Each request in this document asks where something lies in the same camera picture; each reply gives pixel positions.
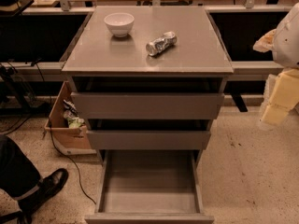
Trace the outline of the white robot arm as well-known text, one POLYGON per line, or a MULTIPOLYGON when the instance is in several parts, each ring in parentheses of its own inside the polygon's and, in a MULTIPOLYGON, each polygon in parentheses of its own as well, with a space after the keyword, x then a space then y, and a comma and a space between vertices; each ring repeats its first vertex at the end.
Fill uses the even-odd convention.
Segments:
POLYGON ((269 76, 261 106, 259 127, 277 127, 299 104, 299 3, 295 4, 276 29, 263 35, 253 45, 259 52, 272 51, 275 63, 284 67, 276 77, 269 76))

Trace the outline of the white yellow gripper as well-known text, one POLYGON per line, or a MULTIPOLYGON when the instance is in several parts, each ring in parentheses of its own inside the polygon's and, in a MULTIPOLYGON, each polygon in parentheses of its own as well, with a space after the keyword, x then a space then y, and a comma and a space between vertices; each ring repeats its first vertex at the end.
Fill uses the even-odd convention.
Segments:
POLYGON ((277 76, 269 76, 273 82, 269 96, 261 107, 259 126, 270 130, 282 123, 299 103, 299 40, 292 31, 273 29, 253 45, 259 52, 271 51, 275 63, 284 67, 277 76))

